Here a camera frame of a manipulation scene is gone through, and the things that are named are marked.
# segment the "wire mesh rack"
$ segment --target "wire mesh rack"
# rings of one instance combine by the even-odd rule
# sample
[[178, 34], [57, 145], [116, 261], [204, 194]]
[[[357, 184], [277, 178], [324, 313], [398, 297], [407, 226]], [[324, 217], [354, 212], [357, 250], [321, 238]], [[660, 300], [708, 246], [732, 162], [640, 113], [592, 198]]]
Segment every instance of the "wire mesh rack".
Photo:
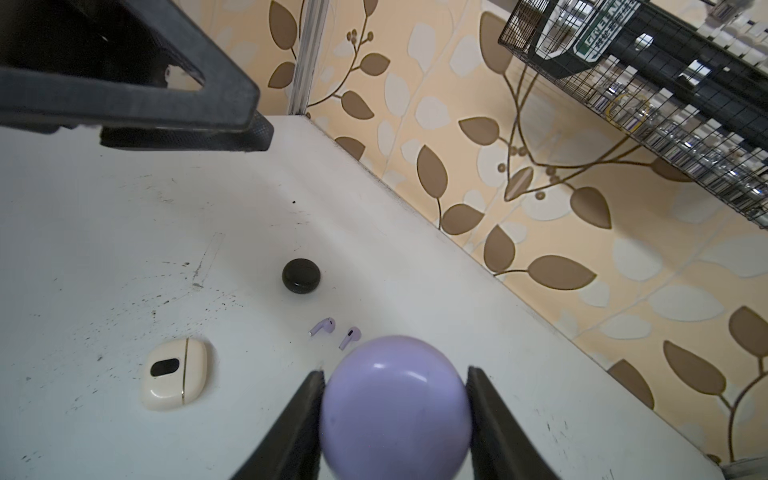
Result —
[[768, 228], [768, 47], [726, 50], [638, 0], [519, 0], [498, 42]]

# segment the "wireless earbud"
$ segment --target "wireless earbud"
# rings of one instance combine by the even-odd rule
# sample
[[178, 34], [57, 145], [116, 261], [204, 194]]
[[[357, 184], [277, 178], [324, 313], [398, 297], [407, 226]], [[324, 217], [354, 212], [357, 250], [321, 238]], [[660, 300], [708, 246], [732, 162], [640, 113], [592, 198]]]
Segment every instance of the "wireless earbud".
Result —
[[320, 331], [320, 329], [323, 329], [326, 332], [331, 333], [333, 331], [333, 329], [335, 329], [335, 328], [336, 328], [336, 322], [334, 322], [331, 317], [328, 317], [326, 319], [320, 320], [317, 323], [317, 325], [315, 325], [310, 330], [310, 336], [314, 335], [315, 333], [318, 333]]
[[360, 329], [356, 326], [349, 329], [349, 331], [346, 333], [346, 336], [344, 336], [344, 340], [342, 340], [341, 345], [339, 345], [339, 349], [344, 350], [346, 348], [346, 344], [349, 342], [356, 342], [362, 338], [362, 333], [360, 332]]

